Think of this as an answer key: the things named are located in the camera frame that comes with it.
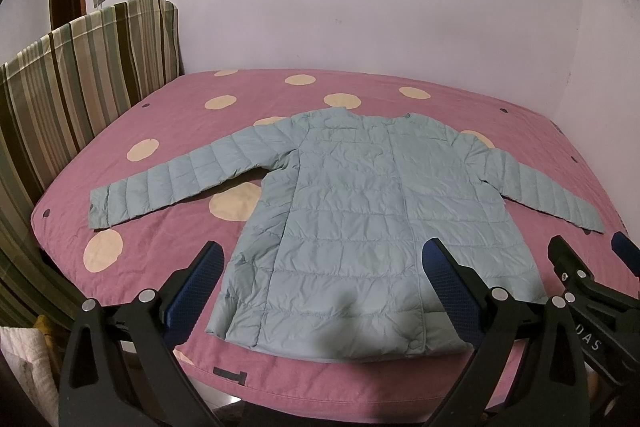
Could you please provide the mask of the light blue puffer jacket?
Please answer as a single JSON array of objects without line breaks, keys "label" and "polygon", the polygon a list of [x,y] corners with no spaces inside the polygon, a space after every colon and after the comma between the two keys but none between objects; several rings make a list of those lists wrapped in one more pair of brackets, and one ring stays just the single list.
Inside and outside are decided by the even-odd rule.
[{"label": "light blue puffer jacket", "polygon": [[515,298],[544,300],[506,210],[518,202],[602,232],[597,210],[544,173],[419,114],[328,108],[252,126],[96,188],[103,230],[264,169],[262,195],[224,270],[206,331],[276,357],[347,362],[458,352],[465,344],[422,268],[439,239]]}]

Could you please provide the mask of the pink polka dot bedsheet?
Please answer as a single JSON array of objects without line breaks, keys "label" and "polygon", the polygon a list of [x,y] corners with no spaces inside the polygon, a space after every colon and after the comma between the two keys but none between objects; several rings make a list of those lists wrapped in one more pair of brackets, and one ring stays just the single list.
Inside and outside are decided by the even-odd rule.
[{"label": "pink polka dot bedsheet", "polygon": [[347,72],[241,70],[172,80],[93,139],[32,212],[82,293],[128,303],[224,250],[179,349],[186,373],[244,401],[337,421],[420,421],[471,348],[422,268],[439,239],[488,286],[562,293],[562,236],[596,280],[638,280],[622,221],[552,122],[495,98]]}]

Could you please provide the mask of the white quilted blanket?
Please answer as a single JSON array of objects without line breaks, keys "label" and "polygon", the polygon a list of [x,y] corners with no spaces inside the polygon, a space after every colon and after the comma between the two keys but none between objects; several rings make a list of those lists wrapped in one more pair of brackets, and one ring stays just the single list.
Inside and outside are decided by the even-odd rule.
[{"label": "white quilted blanket", "polygon": [[58,388],[43,333],[39,329],[2,326],[1,352],[35,409],[50,426],[57,426]]}]

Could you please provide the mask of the striped fabric headboard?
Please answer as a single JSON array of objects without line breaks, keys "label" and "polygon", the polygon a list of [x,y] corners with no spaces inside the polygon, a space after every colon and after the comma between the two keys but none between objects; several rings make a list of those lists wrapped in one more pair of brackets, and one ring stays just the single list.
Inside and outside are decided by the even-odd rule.
[{"label": "striped fabric headboard", "polygon": [[53,29],[1,66],[1,323],[68,327],[80,292],[43,261],[30,216],[103,129],[183,73],[178,9],[128,0]]}]

